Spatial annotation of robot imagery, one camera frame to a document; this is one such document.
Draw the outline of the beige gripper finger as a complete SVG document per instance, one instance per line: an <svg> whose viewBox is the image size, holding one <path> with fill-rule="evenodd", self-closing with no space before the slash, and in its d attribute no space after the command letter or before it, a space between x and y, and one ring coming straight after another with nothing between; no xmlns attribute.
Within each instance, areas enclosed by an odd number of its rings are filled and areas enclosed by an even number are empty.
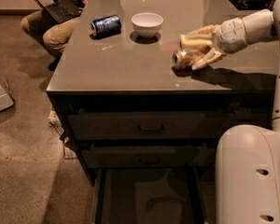
<svg viewBox="0 0 280 224"><path fill-rule="evenodd" d="M211 38L215 28L215 25L204 26L203 28L187 33L186 38Z"/></svg>
<svg viewBox="0 0 280 224"><path fill-rule="evenodd" d="M199 58L192 66L193 70L203 69L206 66L216 63L223 58L224 54L216 49L210 49L204 56Z"/></svg>

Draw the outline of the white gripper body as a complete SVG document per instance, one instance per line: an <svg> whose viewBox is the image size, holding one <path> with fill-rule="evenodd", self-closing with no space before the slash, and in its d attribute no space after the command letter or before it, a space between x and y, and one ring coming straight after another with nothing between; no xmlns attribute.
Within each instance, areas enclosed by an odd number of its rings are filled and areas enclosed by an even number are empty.
<svg viewBox="0 0 280 224"><path fill-rule="evenodd" d="M225 54L233 54L247 47L245 24L240 18L224 21L214 30L215 47Z"/></svg>

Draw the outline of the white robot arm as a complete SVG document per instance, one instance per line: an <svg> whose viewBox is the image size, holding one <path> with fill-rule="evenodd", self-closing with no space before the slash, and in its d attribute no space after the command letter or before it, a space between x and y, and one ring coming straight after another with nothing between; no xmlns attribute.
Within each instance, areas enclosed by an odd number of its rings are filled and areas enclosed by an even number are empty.
<svg viewBox="0 0 280 224"><path fill-rule="evenodd" d="M192 68L214 63L219 54L277 38L280 48L280 0L241 19L210 25L186 35L192 46L214 49ZM220 138L216 155L216 224L280 224L280 50L272 128L239 125Z"/></svg>

